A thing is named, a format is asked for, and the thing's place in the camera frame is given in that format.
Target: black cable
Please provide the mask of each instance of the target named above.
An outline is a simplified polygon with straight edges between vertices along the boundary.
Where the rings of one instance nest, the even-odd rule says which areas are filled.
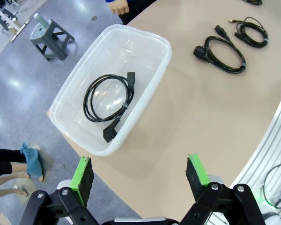
[[[276,209],[281,209],[281,207],[278,207],[278,206],[277,206],[277,205],[281,202],[281,198],[278,200],[278,202],[277,202],[276,204],[272,205],[272,204],[268,201],[268,199],[267,199],[267,197],[266,197],[265,185],[266,185],[266,179],[267,179],[267,177],[269,176],[270,172],[273,171],[275,168],[277,168],[277,167],[279,167],[279,166],[281,166],[281,164],[278,164],[278,165],[274,166],[272,169],[270,169],[270,170],[267,172],[266,177],[265,177],[265,179],[264,179],[264,181],[263,181],[263,186],[262,186],[263,196],[264,196],[265,201],[266,201],[269,205],[275,207]]]
[[[122,107],[117,110],[115,113],[112,115],[106,117],[106,118],[100,118],[93,107],[93,97],[94,93],[97,89],[97,87],[104,81],[109,80],[109,79],[116,79],[120,82],[123,83],[125,90],[126,90],[126,99],[125,102],[122,104]],[[128,108],[129,104],[131,103],[134,95],[134,83],[135,83],[135,73],[134,72],[129,72],[127,73],[127,78],[122,77],[122,76],[117,76],[114,74],[106,74],[103,75],[97,79],[95,79],[89,88],[87,89],[85,96],[84,96],[84,101],[83,101],[83,111],[86,116],[86,118],[89,121],[92,121],[94,123],[98,122],[104,122],[104,121],[110,121],[114,120],[107,128],[103,130],[103,137],[107,142],[110,142],[114,137],[117,135],[117,132],[115,131],[116,125],[119,123],[121,117],[123,116],[124,112]],[[89,111],[88,107],[88,100],[90,96],[90,109],[91,112]]]
[[[262,5],[262,0],[243,0],[243,1],[251,3],[255,6],[261,6]]]
[[[206,38],[204,46],[197,46],[195,48],[195,50],[193,51],[193,54],[198,57],[201,60],[204,60],[208,63],[211,63],[212,65],[214,65],[215,67],[231,73],[231,74],[239,74],[241,72],[243,72],[245,70],[245,59],[244,56],[241,54],[241,52],[235,47],[235,45],[231,42],[230,38],[228,37],[228,35],[226,34],[225,30],[223,28],[221,28],[219,25],[217,25],[214,29],[221,37],[225,38],[222,39],[220,37],[216,37],[216,36],[209,36]],[[229,47],[233,48],[237,54],[239,55],[239,57],[241,58],[242,61],[242,65],[240,66],[240,68],[234,68],[234,67],[230,67],[228,65],[226,65],[225,63],[221,62],[211,51],[210,47],[209,47],[209,42],[211,40],[216,40],[216,41],[221,41],[225,44],[227,44]]]
[[[259,25],[255,24],[255,23],[252,23],[252,22],[246,22],[247,19],[253,19],[257,23],[259,23]],[[261,25],[261,23],[258,20],[256,20],[255,18],[248,16],[244,19],[244,21],[229,20],[229,22],[230,23],[238,23],[236,25],[237,32],[235,32],[234,35],[237,38],[239,38],[240,40],[247,43],[248,45],[250,45],[252,47],[255,47],[255,48],[263,48],[264,46],[267,45],[267,43],[268,43],[267,31],[264,29],[264,27]],[[245,28],[251,28],[251,29],[254,29],[257,32],[259,32],[263,37],[263,41],[258,42],[258,41],[253,40],[252,38],[250,38],[249,35],[247,35],[246,32],[245,32]]]

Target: person's hand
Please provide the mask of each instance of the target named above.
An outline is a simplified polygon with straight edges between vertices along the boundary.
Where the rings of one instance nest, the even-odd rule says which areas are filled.
[[[125,13],[129,13],[127,0],[114,0],[112,2],[108,2],[108,7],[110,8],[112,14],[124,15]]]

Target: blue cloth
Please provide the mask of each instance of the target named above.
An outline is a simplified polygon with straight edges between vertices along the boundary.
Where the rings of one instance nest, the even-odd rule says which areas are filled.
[[[38,160],[38,151],[34,148],[28,148],[26,143],[23,143],[20,152],[26,157],[27,170],[30,175],[40,177],[43,175],[42,167]]]

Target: stool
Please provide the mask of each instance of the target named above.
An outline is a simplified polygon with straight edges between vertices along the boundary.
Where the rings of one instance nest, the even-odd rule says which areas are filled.
[[[58,28],[61,32],[55,32],[54,30]],[[66,35],[65,40],[62,42],[61,46],[58,45],[59,38],[58,35]],[[64,60],[67,57],[67,54],[64,52],[67,47],[68,41],[72,39],[75,40],[65,29],[59,26],[55,21],[47,21],[47,25],[43,26],[41,23],[38,23],[34,28],[30,41],[34,46],[41,52],[41,54],[47,59],[57,57],[59,60]],[[46,54],[46,49],[49,48],[52,53]]]
[[[14,14],[12,14],[11,12],[9,12],[7,9],[2,8],[1,12],[3,12],[5,15],[7,15],[9,18],[13,19],[15,18],[16,20],[18,19]],[[5,22],[5,20],[2,20],[2,16],[0,16],[0,24],[2,25],[2,27],[4,29],[6,29],[8,31],[8,26]]]

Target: table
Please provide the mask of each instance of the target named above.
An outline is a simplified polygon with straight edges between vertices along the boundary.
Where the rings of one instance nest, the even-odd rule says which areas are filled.
[[[122,147],[96,157],[65,138],[94,171],[142,217],[180,220],[194,203],[186,158],[198,153],[207,173],[229,186],[264,135],[281,99],[281,0],[260,7],[241,0],[158,0],[129,25],[169,40],[173,56],[164,78]],[[269,44],[254,49],[234,37],[230,19],[257,18]],[[240,75],[220,71],[192,52],[222,26],[243,53]],[[213,45],[224,62],[237,57]]]

